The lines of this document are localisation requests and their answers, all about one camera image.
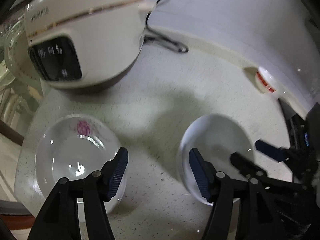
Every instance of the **metal screw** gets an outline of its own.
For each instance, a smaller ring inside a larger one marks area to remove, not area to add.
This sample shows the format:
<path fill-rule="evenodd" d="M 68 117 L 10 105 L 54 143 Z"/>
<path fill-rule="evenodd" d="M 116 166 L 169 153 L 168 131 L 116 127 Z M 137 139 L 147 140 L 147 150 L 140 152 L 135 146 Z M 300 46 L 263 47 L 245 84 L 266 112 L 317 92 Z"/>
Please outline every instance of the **metal screw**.
<path fill-rule="evenodd" d="M 67 178 L 61 178 L 61 179 L 59 179 L 59 183 L 60 184 L 66 184 L 67 183 Z"/>
<path fill-rule="evenodd" d="M 256 178 L 250 179 L 250 182 L 251 182 L 252 184 L 258 184 L 258 180 L 257 180 Z"/>
<path fill-rule="evenodd" d="M 218 172 L 216 173 L 216 176 L 217 176 L 218 178 L 224 178 L 224 177 L 225 177 L 225 174 L 224 174 L 222 171 L 218 171 Z"/>
<path fill-rule="evenodd" d="M 92 176 L 94 176 L 94 177 L 99 177 L 100 175 L 101 175 L 101 171 L 94 171 L 92 173 Z"/>

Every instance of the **bowl with pink flower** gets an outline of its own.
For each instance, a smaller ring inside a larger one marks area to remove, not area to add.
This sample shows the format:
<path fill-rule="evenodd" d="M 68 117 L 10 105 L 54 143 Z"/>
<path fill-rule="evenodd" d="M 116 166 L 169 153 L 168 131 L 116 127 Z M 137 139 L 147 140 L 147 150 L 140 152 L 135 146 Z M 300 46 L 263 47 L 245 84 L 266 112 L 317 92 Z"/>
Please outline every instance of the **bowl with pink flower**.
<path fill-rule="evenodd" d="M 120 142 L 116 135 L 98 119 L 72 114 L 57 120 L 42 135 L 36 152 L 36 177 L 41 193 L 46 198 L 62 177 L 83 179 L 101 170 L 112 160 Z M 121 201 L 126 186 L 126 172 L 111 201 L 105 202 L 109 213 Z M 83 200 L 78 199 L 79 221 L 84 222 Z"/>

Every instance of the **pink flower design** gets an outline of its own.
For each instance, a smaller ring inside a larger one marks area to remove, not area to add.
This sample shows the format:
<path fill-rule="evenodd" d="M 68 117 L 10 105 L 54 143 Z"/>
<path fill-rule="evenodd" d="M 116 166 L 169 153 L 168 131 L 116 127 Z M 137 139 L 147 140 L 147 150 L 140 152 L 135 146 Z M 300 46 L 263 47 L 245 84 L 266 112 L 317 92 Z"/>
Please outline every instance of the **pink flower design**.
<path fill-rule="evenodd" d="M 79 121 L 77 123 L 77 131 L 81 135 L 88 136 L 91 133 L 90 125 L 87 121 Z"/>

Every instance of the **gold trim stripe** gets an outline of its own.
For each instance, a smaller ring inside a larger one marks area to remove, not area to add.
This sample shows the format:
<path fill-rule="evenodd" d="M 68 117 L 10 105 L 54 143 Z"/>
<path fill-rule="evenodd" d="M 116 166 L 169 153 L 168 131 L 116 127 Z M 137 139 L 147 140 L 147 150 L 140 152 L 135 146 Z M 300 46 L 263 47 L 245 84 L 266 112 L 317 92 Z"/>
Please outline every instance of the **gold trim stripe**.
<path fill-rule="evenodd" d="M 74 19 L 77 19 L 77 18 L 80 18 L 80 17 L 84 17 L 84 16 L 87 16 L 87 15 L 92 15 L 94 13 L 99 13 L 99 12 L 103 12 L 103 11 L 109 11 L 109 10 L 113 10 L 113 9 L 118 9 L 119 7 L 122 7 L 122 6 L 125 6 L 125 5 L 129 5 L 129 4 L 132 4 L 132 3 L 136 3 L 136 2 L 140 2 L 140 1 L 143 1 L 143 0 L 127 0 L 127 1 L 122 1 L 122 2 L 118 2 L 118 3 L 113 3 L 113 4 L 109 4 L 109 5 L 102 5 L 102 6 L 99 6 L 99 7 L 95 7 L 95 8 L 90 8 L 89 10 L 86 10 L 86 11 L 83 11 L 81 13 L 78 13 L 78 14 L 75 14 L 71 17 L 68 17 L 68 18 L 64 18 L 62 20 L 59 20 L 57 22 L 53 22 L 53 23 L 50 23 L 46 26 L 44 26 L 43 29 L 40 29 L 40 30 L 36 30 L 35 32 L 31 33 L 31 34 L 28 34 L 27 37 L 28 38 L 31 38 L 31 37 L 34 37 L 38 34 L 41 34 L 47 30 L 50 30 L 52 28 L 55 28 L 63 23 L 66 23 L 68 21 L 71 21 L 71 20 L 74 20 Z"/>

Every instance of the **black control panel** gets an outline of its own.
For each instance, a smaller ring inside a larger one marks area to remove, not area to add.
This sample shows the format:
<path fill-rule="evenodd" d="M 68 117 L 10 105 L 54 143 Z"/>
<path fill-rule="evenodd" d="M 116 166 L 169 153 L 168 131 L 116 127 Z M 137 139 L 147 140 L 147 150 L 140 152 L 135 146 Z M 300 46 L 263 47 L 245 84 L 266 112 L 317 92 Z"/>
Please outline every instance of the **black control panel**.
<path fill-rule="evenodd" d="M 75 47 L 68 37 L 58 37 L 28 49 L 30 58 L 44 80 L 72 81 L 81 78 Z"/>

